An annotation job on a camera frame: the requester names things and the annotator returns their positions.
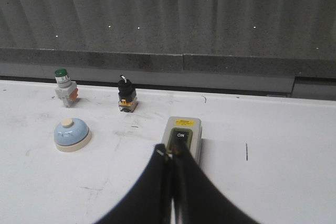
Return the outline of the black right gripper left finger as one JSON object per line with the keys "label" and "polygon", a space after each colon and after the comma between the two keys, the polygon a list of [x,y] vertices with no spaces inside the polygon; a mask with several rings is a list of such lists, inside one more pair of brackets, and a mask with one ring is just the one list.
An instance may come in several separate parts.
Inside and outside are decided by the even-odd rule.
{"label": "black right gripper left finger", "polygon": [[172,161],[161,143],[132,188],[97,223],[170,223],[171,207]]}

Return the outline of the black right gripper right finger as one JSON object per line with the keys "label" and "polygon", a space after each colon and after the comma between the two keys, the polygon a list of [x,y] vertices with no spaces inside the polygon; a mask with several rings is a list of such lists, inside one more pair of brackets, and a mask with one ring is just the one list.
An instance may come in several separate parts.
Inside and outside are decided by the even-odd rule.
{"label": "black right gripper right finger", "polygon": [[176,223],[257,223],[216,188],[183,141],[172,143],[172,168]]}

